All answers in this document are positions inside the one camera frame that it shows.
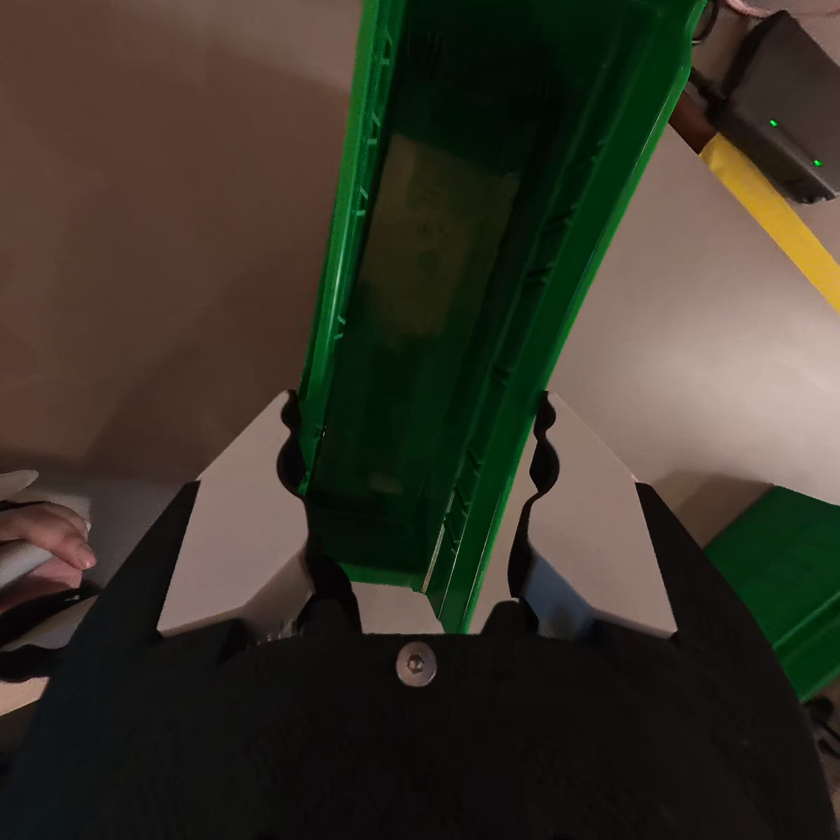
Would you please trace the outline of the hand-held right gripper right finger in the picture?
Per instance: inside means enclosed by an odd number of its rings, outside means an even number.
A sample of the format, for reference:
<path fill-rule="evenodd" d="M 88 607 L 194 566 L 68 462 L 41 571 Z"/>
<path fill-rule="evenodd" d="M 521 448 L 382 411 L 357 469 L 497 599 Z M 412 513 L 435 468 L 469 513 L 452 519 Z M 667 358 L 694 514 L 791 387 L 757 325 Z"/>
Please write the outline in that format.
<path fill-rule="evenodd" d="M 597 622 L 668 639 L 677 631 L 633 473 L 554 393 L 536 441 L 511 547 L 511 595 L 541 635 L 571 641 Z"/>

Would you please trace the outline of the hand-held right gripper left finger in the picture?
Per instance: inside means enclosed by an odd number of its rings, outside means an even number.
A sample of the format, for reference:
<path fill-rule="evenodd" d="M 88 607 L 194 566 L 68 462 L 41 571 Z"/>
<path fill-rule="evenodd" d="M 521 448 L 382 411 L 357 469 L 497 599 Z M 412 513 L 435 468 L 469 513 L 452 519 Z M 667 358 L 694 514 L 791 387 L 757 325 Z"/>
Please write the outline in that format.
<path fill-rule="evenodd" d="M 198 477 L 158 632 L 238 620 L 259 642 L 293 634 L 310 594 L 303 500 L 280 479 L 297 448 L 297 395 L 277 395 Z"/>

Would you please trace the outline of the green plastic bin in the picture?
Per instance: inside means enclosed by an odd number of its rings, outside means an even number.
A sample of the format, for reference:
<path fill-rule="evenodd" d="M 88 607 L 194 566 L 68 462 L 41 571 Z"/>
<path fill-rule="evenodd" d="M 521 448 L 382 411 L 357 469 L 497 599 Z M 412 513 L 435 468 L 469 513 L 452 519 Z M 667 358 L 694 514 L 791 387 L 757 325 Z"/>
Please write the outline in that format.
<path fill-rule="evenodd" d="M 464 634 L 705 2 L 363 2 L 298 391 L 311 530 Z"/>
<path fill-rule="evenodd" d="M 839 506 L 774 486 L 704 549 L 801 701 L 839 673 Z"/>

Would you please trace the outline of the person's left hand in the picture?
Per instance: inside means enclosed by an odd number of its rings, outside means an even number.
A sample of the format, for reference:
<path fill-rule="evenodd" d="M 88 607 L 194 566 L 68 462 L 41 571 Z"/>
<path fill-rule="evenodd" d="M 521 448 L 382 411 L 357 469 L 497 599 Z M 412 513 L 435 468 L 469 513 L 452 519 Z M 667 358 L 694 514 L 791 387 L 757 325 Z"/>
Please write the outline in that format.
<path fill-rule="evenodd" d="M 1 612 L 39 597 L 76 590 L 96 564 L 86 519 L 51 502 L 11 507 L 1 513 L 1 544 L 23 541 L 50 553 L 29 575 L 2 590 Z"/>

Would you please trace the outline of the yellow tape strip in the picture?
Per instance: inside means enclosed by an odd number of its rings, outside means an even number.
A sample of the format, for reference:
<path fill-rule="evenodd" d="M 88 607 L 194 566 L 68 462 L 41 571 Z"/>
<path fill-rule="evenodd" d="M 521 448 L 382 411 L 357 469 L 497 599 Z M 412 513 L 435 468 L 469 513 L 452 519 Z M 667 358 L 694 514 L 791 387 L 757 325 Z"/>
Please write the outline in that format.
<path fill-rule="evenodd" d="M 759 168 L 717 133 L 700 159 L 835 312 L 839 265 Z"/>

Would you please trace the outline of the black power bank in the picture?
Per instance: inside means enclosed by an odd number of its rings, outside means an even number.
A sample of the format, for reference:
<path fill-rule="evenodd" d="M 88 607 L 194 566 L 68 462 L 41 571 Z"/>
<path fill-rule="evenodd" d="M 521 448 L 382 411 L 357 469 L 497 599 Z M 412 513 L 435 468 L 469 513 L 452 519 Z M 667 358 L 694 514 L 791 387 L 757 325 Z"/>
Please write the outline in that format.
<path fill-rule="evenodd" d="M 787 11 L 750 31 L 707 117 L 793 202 L 838 198 L 838 64 Z"/>

